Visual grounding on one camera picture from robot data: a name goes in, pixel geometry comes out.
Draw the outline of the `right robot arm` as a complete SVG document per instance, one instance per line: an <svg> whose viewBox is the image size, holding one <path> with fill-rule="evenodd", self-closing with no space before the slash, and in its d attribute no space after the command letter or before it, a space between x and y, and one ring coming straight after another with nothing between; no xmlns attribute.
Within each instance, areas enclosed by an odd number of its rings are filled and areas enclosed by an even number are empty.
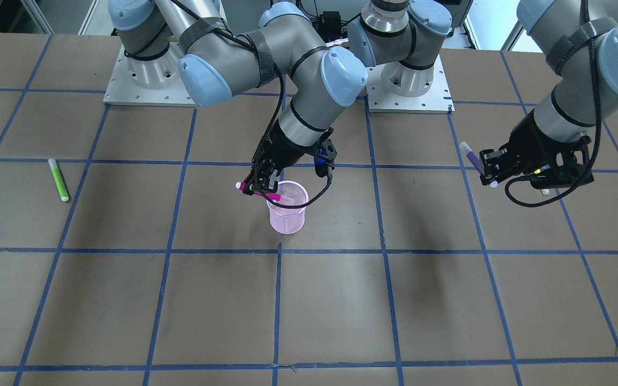
<svg viewBox="0 0 618 386"><path fill-rule="evenodd" d="M287 76L297 92L276 108L242 183L270 198L277 178L304 155L317 176L333 178L331 125L367 85L368 69L343 47L328 47L289 2L264 12L259 27L233 34L214 1L110 1L122 41L105 102L211 107Z"/></svg>

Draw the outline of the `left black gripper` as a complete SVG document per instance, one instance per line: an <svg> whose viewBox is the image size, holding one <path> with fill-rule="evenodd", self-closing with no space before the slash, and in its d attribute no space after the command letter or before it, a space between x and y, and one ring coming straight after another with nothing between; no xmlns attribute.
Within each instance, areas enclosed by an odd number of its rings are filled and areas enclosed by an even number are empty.
<svg viewBox="0 0 618 386"><path fill-rule="evenodd" d="M510 176L530 174L548 165L545 176L529 178L531 186L537 190L571 188L586 169L590 142L588 135L572 143L555 141L540 131L530 112L513 128L507 144L498 151L479 152L481 183L497 187Z"/></svg>

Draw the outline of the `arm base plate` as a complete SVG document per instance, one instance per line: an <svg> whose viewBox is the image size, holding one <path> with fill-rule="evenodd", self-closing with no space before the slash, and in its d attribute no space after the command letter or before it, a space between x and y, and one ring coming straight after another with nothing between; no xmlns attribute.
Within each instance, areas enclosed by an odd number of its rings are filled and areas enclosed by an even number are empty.
<svg viewBox="0 0 618 386"><path fill-rule="evenodd" d="M182 57L176 42L154 61L127 58L123 46L106 86L104 103L121 106L195 107L181 81L178 61Z"/></svg>
<svg viewBox="0 0 618 386"><path fill-rule="evenodd" d="M440 56L434 66L422 71L401 63L369 68L366 91L372 113L447 114L455 110Z"/></svg>

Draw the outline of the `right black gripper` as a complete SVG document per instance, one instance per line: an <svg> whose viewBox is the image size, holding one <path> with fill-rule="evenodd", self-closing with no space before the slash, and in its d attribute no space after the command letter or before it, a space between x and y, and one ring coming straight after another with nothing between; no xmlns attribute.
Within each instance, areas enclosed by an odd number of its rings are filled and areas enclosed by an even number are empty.
<svg viewBox="0 0 618 386"><path fill-rule="evenodd" d="M334 128L329 127L314 144L298 146L287 139L279 122L275 121L260 141L261 154L253 157L252 171L243 180L243 193L261 196L262 183L265 193L277 193L282 169L293 166L305 154L314 158L314 170L318 177L332 174L337 156L337 150L329 139L333 132Z"/></svg>

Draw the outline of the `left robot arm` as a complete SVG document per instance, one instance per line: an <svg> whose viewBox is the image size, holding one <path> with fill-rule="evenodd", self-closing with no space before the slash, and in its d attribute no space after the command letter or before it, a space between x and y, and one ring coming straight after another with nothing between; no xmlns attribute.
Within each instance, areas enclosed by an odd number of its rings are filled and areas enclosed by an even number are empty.
<svg viewBox="0 0 618 386"><path fill-rule="evenodd" d="M546 56L560 82L512 130L497 151L480 152L483 185L497 186L518 174L537 190L593 181L587 130L596 113L618 110L618 1L520 1L518 21ZM434 1L372 1L348 25L351 51L368 68L387 64L403 76L432 72L440 39L451 28L449 12Z"/></svg>

